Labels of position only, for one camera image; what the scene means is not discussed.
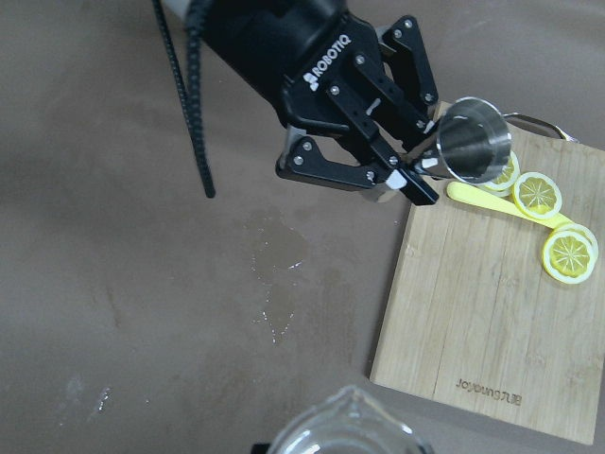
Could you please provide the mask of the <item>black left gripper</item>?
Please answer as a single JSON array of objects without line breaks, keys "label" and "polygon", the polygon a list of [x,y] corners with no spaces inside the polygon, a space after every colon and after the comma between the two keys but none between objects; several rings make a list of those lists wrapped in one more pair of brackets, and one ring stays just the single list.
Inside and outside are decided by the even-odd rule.
[{"label": "black left gripper", "polygon": [[383,129],[404,149],[431,130],[439,96],[417,19],[373,28],[344,1],[215,1],[205,43],[275,110],[286,131],[276,174],[370,195],[390,190],[418,206],[438,193],[386,142],[366,164],[327,160],[310,135],[360,141]]}]

